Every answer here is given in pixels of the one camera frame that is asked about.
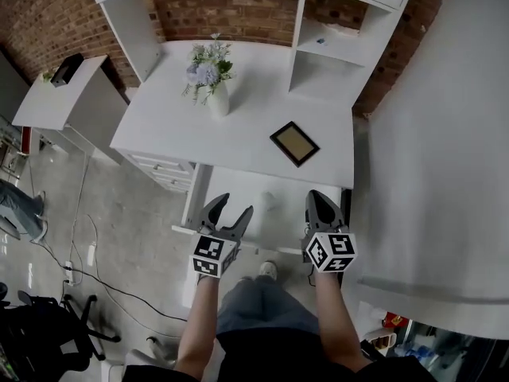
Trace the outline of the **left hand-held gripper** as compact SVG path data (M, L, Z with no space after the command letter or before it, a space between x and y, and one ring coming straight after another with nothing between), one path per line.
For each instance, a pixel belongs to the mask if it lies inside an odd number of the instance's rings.
M202 276L220 279L239 254L240 241L254 213L246 208L231 227L216 225L230 193L224 193L207 203L199 215L199 230L191 239L190 262L192 269Z

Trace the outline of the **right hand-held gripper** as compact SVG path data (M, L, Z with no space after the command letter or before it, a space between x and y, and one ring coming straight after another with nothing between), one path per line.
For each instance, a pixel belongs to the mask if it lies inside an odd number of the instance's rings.
M341 227L344 216L334 201L312 189L305 199L305 222L308 226ZM304 254L319 273L344 272L358 256L356 236L342 228L309 230Z

